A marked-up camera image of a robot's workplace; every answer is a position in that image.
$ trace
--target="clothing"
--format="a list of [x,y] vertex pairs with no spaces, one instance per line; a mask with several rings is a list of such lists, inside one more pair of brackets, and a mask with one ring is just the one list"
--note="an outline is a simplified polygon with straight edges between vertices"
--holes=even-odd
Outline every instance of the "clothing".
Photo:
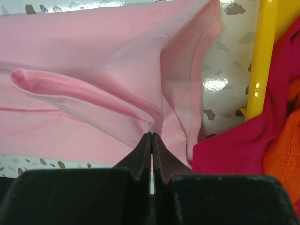
[[274,45],[262,114],[197,144],[194,171],[263,174],[263,155],[285,124],[289,80],[300,77],[299,30],[300,18]]
[[300,199],[300,78],[290,82],[285,125],[263,157],[263,170],[284,185],[291,200]]
[[218,0],[0,18],[0,152],[114,165],[156,132],[188,165],[221,29]]

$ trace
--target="speckled tabletop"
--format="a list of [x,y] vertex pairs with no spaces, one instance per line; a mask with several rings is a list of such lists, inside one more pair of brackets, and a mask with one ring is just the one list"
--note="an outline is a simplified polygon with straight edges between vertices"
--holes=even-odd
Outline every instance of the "speckled tabletop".
[[[155,2],[155,0],[0,0],[0,16],[118,7],[147,1]],[[202,127],[205,137],[220,134],[244,122],[239,109],[247,104],[259,0],[220,0],[220,4],[224,31],[211,45],[202,71],[204,108]],[[30,169],[108,166],[0,154],[0,176],[3,177],[15,178]]]

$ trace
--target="yellow basket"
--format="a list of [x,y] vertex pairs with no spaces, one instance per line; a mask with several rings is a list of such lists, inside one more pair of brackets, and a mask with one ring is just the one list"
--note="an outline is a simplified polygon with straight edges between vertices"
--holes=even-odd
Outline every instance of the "yellow basket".
[[300,15],[300,0],[261,0],[253,50],[246,120],[263,112],[274,41]]

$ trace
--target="orange cloth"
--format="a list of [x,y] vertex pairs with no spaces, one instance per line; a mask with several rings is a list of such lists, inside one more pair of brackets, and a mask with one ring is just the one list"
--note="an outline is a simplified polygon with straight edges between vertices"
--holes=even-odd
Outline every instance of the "orange cloth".
[[289,84],[287,119],[266,150],[263,169],[279,179],[295,203],[300,199],[300,78]]

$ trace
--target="black object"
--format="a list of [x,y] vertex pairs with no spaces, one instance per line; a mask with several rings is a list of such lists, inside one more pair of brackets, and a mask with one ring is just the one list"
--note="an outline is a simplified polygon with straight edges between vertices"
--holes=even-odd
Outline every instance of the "black object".
[[112,169],[27,171],[11,182],[0,178],[0,225],[300,225],[275,178],[195,174],[157,134]]

